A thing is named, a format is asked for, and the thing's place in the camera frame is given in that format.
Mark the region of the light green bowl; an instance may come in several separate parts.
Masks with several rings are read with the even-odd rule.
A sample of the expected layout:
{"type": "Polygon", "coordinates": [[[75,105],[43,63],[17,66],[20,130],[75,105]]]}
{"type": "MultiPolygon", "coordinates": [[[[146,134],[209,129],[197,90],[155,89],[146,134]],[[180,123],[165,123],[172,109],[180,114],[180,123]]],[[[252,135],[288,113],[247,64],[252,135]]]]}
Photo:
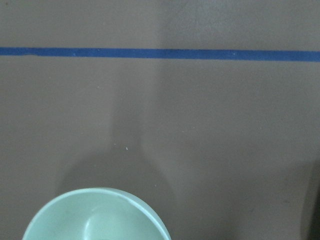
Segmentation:
{"type": "Polygon", "coordinates": [[[46,203],[24,240],[169,240],[158,214],[139,197],[115,188],[83,188],[46,203]]]}

